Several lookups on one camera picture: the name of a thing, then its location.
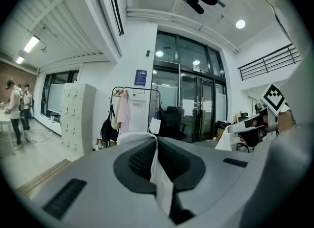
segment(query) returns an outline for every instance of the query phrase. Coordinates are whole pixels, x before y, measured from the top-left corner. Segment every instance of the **glass door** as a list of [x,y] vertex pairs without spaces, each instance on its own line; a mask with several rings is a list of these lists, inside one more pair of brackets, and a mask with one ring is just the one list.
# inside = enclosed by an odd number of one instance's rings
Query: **glass door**
[[184,134],[187,138],[185,142],[195,142],[197,136],[197,119],[198,119],[198,79],[196,76],[181,74],[180,85],[180,109],[181,124],[185,125]]
[[201,89],[201,109],[200,109],[200,126],[199,141],[209,140],[212,138],[212,118],[213,118],[213,99],[212,99],[212,81],[204,78],[200,79]]

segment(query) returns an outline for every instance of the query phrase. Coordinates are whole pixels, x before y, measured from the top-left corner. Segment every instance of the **hanging clothes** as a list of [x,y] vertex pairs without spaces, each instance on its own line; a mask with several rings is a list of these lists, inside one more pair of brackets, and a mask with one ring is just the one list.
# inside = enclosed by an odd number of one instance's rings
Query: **hanging clothes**
[[129,99],[130,98],[127,91],[124,91],[120,95],[117,113],[114,118],[114,129],[119,129],[119,135],[129,131],[129,124],[131,119]]

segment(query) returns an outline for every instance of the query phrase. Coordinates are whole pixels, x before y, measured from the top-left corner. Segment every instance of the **hand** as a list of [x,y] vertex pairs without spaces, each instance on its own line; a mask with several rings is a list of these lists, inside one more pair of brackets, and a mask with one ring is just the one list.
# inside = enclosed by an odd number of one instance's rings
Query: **hand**
[[[265,127],[268,127],[268,115],[263,115]],[[257,125],[257,120],[253,121],[253,126]],[[291,129],[294,126],[294,120],[290,110],[281,112],[278,115],[278,131],[284,132]]]

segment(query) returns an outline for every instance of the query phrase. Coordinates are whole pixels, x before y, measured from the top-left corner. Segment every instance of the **jeans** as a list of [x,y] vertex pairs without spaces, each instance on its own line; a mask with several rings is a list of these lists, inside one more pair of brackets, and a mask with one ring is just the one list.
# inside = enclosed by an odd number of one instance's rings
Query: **jeans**
[[12,126],[13,126],[13,130],[15,132],[15,135],[16,135],[16,143],[18,145],[21,144],[21,133],[20,133],[20,129],[19,129],[19,118],[18,119],[11,119],[11,123],[12,123]]
[[25,108],[23,110],[24,113],[24,119],[25,119],[25,128],[23,128],[24,130],[30,130],[29,128],[29,114],[30,114],[30,109],[29,108]]

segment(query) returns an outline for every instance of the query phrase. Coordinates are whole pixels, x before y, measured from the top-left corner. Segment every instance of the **black backpack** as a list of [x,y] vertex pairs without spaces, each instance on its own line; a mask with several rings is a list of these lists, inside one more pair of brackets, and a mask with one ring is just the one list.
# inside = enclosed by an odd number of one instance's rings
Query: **black backpack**
[[113,115],[113,117],[115,117],[112,105],[110,106],[110,112],[108,114],[108,118],[107,120],[104,121],[102,129],[100,131],[100,136],[105,142],[108,142],[110,140],[117,141],[118,139],[119,131],[114,129],[111,126],[111,120],[110,120],[111,114]]

